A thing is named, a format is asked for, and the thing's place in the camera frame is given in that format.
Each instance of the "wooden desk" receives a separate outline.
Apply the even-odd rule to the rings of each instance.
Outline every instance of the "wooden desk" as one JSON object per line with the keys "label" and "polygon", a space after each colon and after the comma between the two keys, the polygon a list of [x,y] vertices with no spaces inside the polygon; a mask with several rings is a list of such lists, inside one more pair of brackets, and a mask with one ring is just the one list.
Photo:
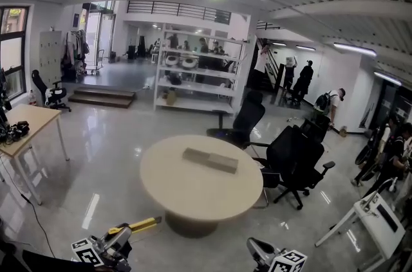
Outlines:
{"label": "wooden desk", "polygon": [[[23,176],[23,179],[27,184],[27,187],[29,188],[30,192],[32,193],[38,204],[41,204],[41,198],[35,191],[33,183],[29,180],[26,172],[24,171],[21,165],[21,160],[24,161],[24,157],[23,155],[21,155],[21,153],[26,149],[27,146],[29,146],[29,148],[32,148],[30,144],[31,140],[45,126],[47,126],[50,122],[55,120],[57,123],[57,130],[59,132],[59,138],[62,145],[64,158],[66,159],[66,161],[69,161],[66,148],[64,147],[62,132],[59,123],[60,114],[61,111],[59,110],[45,109],[43,107],[24,104],[20,104],[11,111],[8,111],[6,113],[10,125],[13,125],[19,121],[27,121],[29,124],[30,131],[25,137],[21,138],[19,141],[15,141],[14,143],[9,145],[5,143],[0,144],[0,152],[6,154],[10,158],[10,160],[13,161],[15,165],[17,165],[20,173]],[[33,154],[34,160],[37,161],[34,151],[31,150],[31,152]]]}
{"label": "wooden desk", "polygon": [[[182,154],[188,147],[237,159],[238,169],[230,174],[185,160]],[[154,144],[143,155],[140,177],[178,233],[187,233],[177,230],[181,226],[188,232],[204,226],[213,230],[219,221],[253,206],[263,188],[260,169],[246,152],[225,141],[196,135]]]}
{"label": "wooden desk", "polygon": [[[373,194],[370,194],[364,200],[367,201],[371,195]],[[364,264],[367,265],[366,268],[358,269],[358,271],[372,272],[387,259],[391,258],[392,254],[395,252],[400,241],[405,235],[405,229],[392,212],[391,208],[379,194],[376,195],[376,202],[371,202],[369,212],[365,212],[362,209],[361,202],[362,200],[357,201],[353,205],[352,209],[336,224],[336,226],[332,228],[321,240],[315,243],[315,246],[319,247],[328,237],[337,232],[344,223],[352,220],[353,217],[356,216],[357,219],[362,221],[363,225],[379,249],[379,254],[375,255],[369,264]],[[398,226],[396,232],[390,228],[389,224],[377,210],[377,207],[380,204]]]}

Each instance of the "round table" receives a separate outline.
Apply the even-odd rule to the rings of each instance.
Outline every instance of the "round table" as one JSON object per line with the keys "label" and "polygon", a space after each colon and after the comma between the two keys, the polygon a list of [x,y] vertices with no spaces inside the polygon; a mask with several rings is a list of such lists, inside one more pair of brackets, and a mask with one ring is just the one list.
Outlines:
{"label": "round table", "polygon": [[[186,148],[237,159],[236,173],[183,159]],[[260,169],[246,152],[197,135],[171,137],[152,145],[142,157],[140,177],[150,196],[165,208],[169,226],[186,237],[209,234],[219,221],[245,212],[263,188]]]}

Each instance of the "black and white marker cube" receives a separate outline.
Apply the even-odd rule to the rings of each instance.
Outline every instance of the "black and white marker cube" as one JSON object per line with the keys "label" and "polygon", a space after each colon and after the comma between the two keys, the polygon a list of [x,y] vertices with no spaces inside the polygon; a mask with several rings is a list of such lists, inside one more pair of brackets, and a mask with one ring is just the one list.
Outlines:
{"label": "black and white marker cube", "polygon": [[296,250],[289,251],[273,260],[269,272],[301,272],[306,259],[307,256]]}
{"label": "black and white marker cube", "polygon": [[83,263],[92,263],[94,267],[103,265],[103,261],[93,249],[92,243],[88,239],[82,239],[71,244],[73,250],[79,261]]}

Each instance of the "table base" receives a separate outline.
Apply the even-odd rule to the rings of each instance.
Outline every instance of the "table base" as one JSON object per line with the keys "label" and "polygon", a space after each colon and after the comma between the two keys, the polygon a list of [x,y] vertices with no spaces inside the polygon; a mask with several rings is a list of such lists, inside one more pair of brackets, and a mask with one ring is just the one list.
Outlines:
{"label": "table base", "polygon": [[199,222],[180,217],[171,212],[165,213],[165,221],[178,235],[185,238],[198,239],[213,233],[217,222]]}

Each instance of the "black cable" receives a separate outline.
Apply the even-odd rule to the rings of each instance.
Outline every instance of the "black cable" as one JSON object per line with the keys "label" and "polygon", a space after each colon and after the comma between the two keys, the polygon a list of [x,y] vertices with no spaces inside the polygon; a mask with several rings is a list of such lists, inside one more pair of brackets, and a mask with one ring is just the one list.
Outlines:
{"label": "black cable", "polygon": [[10,173],[8,172],[8,170],[7,170],[6,166],[5,166],[5,163],[3,162],[3,159],[1,158],[1,156],[0,156],[0,160],[1,160],[1,163],[3,164],[3,167],[5,168],[5,170],[6,170],[7,174],[8,174],[8,177],[10,177],[10,180],[12,181],[12,183],[13,183],[14,187],[16,188],[16,190],[20,193],[21,197],[22,197],[25,201],[27,201],[27,203],[28,203],[30,206],[32,206],[33,211],[34,211],[34,216],[36,217],[36,221],[37,221],[37,223],[39,224],[40,228],[42,229],[42,231],[43,231],[43,233],[44,233],[44,236],[46,237],[47,245],[49,246],[50,252],[51,252],[51,254],[53,255],[53,257],[56,258],[56,256],[54,255],[54,252],[53,252],[53,250],[52,250],[52,247],[50,246],[49,238],[47,237],[47,233],[46,233],[46,231],[44,230],[44,228],[41,226],[40,221],[39,221],[39,219],[37,218],[37,213],[36,213],[36,209],[34,208],[34,205],[30,202],[30,200],[29,200],[23,193],[20,192],[19,188],[16,186],[16,184],[15,184],[14,181],[13,181],[13,178],[11,177]]}

